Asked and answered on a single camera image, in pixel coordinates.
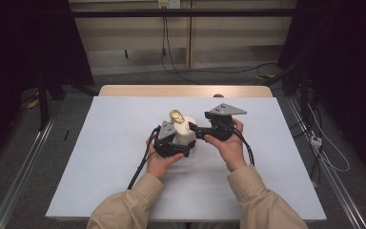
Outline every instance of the person's right hand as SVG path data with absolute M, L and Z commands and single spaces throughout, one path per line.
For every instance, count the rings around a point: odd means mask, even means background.
M 243 123 L 234 119 L 234 125 L 242 133 Z M 220 141 L 211 135 L 205 135 L 204 139 L 218 149 L 230 172 L 246 165 L 245 158 L 243 157 L 243 143 L 236 135 L 232 135 L 226 141 Z

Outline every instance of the white table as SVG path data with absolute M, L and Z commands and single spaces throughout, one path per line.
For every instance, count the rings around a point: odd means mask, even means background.
M 245 139 L 252 146 L 255 167 L 266 186 L 286 199 L 303 219 L 326 218 L 275 98 L 143 97 L 140 90 L 168 94 L 166 89 L 186 89 L 193 95 L 193 90 L 209 94 L 207 89 L 220 86 L 117 87 L 138 96 L 101 94 L 94 99 L 47 217 L 86 219 L 104 198 L 126 190 L 145 152 L 145 139 L 154 127 L 168 120 L 169 110 L 178 109 L 196 119 L 199 126 L 210 126 L 204 112 L 225 102 L 248 111 L 236 118 L 245 124 Z M 225 86 L 216 92 L 227 96 L 228 89 L 233 89 L 232 93 L 266 90 Z M 190 156 L 175 163 L 163 178 L 165 190 L 152 207 L 150 220 L 238 220 L 240 208 L 226 180 L 228 173 L 218 151 L 198 140 Z

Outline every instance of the dark background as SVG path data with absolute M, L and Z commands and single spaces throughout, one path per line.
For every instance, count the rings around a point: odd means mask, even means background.
M 71 11 L 67 0 L 0 1 L 0 142 L 20 104 L 20 94 L 47 84 L 93 84 L 88 59 L 73 18 L 31 15 L 28 11 Z

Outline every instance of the electrical outlet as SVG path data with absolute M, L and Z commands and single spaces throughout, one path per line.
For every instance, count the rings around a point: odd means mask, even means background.
M 311 145 L 320 147 L 322 145 L 322 138 L 312 135 L 310 139 Z
M 169 9 L 180 9 L 180 0 L 169 0 Z
M 158 7 L 160 9 L 167 9 L 169 7 L 169 0 L 158 0 Z

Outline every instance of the beige sleeve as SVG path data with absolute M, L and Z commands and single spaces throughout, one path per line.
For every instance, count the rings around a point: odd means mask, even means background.
M 282 197 L 266 188 L 253 165 L 233 171 L 228 181 L 242 208 L 240 228 L 308 228 Z
M 111 195 L 100 203 L 89 218 L 88 228 L 144 229 L 149 210 L 162 191 L 161 181 L 147 173 L 131 190 Z

